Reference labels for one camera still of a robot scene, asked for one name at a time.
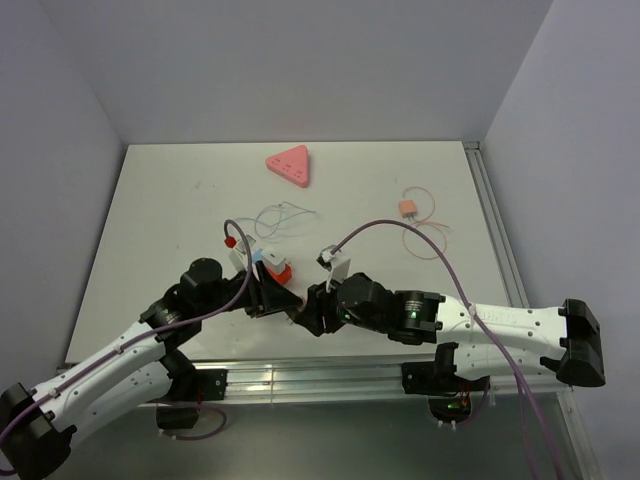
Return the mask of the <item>aluminium right rail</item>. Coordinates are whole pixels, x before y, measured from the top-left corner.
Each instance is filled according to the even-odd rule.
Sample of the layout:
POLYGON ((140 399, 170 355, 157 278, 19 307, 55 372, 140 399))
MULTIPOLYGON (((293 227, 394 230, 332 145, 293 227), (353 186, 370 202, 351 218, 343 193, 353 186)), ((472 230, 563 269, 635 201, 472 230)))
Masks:
MULTIPOLYGON (((483 161, 481 143, 470 141, 463 142, 462 145, 487 222, 489 236, 509 303, 514 307, 528 307, 529 300, 526 290, 483 161)), ((581 418, 574 391, 565 387, 555 396, 557 397, 559 417, 566 431, 563 442, 575 457, 580 471, 578 478, 602 479, 603 476, 581 418)))

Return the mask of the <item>pink triangular power strip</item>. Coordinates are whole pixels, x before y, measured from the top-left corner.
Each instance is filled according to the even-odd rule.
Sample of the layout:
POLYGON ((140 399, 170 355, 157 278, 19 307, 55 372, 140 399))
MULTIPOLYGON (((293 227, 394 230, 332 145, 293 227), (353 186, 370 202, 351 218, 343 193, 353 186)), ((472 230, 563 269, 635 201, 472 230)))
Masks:
POLYGON ((300 188, 310 183, 310 156, 305 145, 298 145, 265 160, 266 168, 300 188))

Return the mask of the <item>aluminium front rail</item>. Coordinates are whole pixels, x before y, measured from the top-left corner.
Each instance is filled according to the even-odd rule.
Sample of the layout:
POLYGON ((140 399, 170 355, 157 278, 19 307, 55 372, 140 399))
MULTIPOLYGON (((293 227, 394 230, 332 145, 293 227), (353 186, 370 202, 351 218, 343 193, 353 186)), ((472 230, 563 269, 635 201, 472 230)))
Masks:
POLYGON ((90 373, 77 365, 39 386, 50 394, 54 411, 77 418, 98 416, 107 409, 132 408, 158 399, 172 381, 195 369, 226 369, 225 398, 230 404, 316 403, 391 400, 410 396, 402 387, 401 364, 434 362, 437 373, 454 373, 467 379, 488 377, 493 392, 512 394, 511 368, 496 348, 459 348, 461 359, 449 368, 440 366, 436 353, 408 356, 293 359, 274 362, 191 362, 179 351, 149 364, 140 349, 117 355, 90 373))

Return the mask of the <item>orange pink charger plug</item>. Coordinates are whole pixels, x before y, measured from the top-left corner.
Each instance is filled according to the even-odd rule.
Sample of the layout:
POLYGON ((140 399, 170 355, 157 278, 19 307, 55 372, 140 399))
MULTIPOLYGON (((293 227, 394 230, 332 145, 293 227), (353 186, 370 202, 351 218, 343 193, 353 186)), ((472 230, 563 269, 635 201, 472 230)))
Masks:
POLYGON ((408 219, 411 221, 416 219, 418 210, 413 200, 405 199, 400 201, 398 203, 398 209, 399 209, 400 216, 403 219, 408 219))

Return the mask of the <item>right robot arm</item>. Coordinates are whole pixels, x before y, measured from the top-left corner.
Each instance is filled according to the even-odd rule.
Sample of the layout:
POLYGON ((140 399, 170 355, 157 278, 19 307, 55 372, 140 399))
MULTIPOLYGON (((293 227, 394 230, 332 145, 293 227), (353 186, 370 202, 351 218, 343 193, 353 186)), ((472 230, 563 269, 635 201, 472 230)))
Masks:
POLYGON ((548 372, 566 385, 605 385, 601 328, 585 302, 523 309, 465 306, 455 297, 391 291, 363 273, 330 287, 313 285, 293 322, 319 337, 346 325, 380 333, 407 346, 433 345, 433 360, 403 367, 410 393, 480 390, 492 376, 548 372))

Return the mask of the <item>red cube socket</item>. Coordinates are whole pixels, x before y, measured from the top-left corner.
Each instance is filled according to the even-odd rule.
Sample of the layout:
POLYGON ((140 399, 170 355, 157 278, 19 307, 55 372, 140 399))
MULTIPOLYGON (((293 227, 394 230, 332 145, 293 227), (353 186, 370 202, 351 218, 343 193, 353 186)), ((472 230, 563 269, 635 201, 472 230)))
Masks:
POLYGON ((277 273, 270 268, 268 268, 267 271, 271 275, 271 277, 281 286, 285 286, 287 283, 289 283, 293 276, 293 271, 289 264, 286 264, 284 269, 280 273, 277 273))

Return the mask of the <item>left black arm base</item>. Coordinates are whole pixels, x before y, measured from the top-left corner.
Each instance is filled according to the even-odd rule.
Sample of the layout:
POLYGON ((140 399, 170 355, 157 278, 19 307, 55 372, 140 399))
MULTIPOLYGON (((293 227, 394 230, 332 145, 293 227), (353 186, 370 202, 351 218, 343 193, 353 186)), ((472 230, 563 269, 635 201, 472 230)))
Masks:
POLYGON ((228 416, 213 402, 225 398, 226 369, 195 369, 176 377, 169 391, 156 404, 156 425, 162 435, 180 441, 198 441, 219 434, 228 416), (217 425, 206 433, 195 433, 199 420, 209 414, 217 425))

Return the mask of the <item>white charger plug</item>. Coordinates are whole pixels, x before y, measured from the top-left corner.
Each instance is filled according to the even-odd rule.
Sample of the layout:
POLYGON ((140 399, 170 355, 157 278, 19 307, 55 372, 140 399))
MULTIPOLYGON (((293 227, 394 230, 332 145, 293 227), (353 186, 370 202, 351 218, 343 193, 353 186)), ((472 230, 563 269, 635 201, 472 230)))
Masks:
POLYGON ((280 275, 287 266, 286 258, 271 247, 263 249, 262 262, 275 275, 280 275))

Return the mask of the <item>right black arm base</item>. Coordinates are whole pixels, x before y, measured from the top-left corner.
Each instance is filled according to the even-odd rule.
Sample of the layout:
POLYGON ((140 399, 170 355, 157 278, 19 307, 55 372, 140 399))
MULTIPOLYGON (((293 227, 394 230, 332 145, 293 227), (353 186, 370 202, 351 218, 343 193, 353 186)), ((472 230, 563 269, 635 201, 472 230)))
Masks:
POLYGON ((443 422, 461 422, 473 411, 471 394, 486 395, 490 380, 481 377, 467 380, 454 373, 437 373, 434 362, 401 364, 402 387, 407 395, 427 397, 431 414, 443 422))

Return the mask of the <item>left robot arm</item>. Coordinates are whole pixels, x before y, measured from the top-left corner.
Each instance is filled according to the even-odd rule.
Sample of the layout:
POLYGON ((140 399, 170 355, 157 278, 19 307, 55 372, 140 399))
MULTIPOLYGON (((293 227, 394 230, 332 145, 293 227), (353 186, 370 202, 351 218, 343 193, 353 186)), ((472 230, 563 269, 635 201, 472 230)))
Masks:
POLYGON ((201 258, 162 298, 109 345, 66 372, 1 395, 4 477, 44 479, 69 457, 73 441, 141 403, 198 395, 196 369, 180 346, 214 315, 242 309, 251 318, 300 307, 300 297, 257 264, 226 279, 220 263, 201 258))

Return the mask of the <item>aluminium rail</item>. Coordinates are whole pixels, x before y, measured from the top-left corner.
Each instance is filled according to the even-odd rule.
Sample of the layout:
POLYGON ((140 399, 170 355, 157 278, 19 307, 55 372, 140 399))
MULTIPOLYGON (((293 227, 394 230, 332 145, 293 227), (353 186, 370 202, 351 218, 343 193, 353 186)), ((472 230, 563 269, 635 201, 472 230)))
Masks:
POLYGON ((77 365, 39 386, 50 394, 54 411, 77 418, 98 416, 107 409, 132 408, 158 399, 172 381, 195 369, 226 369, 225 398, 230 404, 316 403, 391 400, 410 396, 402 387, 401 364, 434 362, 437 373, 454 373, 467 379, 488 377, 493 392, 512 394, 511 368, 496 348, 459 348, 461 359, 449 368, 440 366, 436 353, 408 356, 293 359, 274 362, 191 362, 179 351, 149 364, 140 349, 117 355, 90 373, 77 365))
MULTIPOLYGON (((463 142, 462 145, 487 222, 489 236, 509 303, 514 307, 528 307, 529 300, 526 290, 483 161, 481 143, 470 141, 463 142)), ((557 397, 559 417, 566 431, 563 442, 575 457, 580 471, 578 478, 602 479, 603 476, 581 418, 574 391, 565 387, 555 396, 557 397)))

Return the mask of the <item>brown pink charger plug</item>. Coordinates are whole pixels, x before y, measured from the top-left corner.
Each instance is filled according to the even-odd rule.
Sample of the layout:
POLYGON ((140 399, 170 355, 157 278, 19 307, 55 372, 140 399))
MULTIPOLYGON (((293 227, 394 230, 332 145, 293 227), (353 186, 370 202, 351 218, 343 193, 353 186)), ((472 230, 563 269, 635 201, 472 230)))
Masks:
POLYGON ((285 311, 287 317, 295 322, 297 317, 304 311, 305 305, 306 301, 303 298, 298 298, 297 303, 285 311))

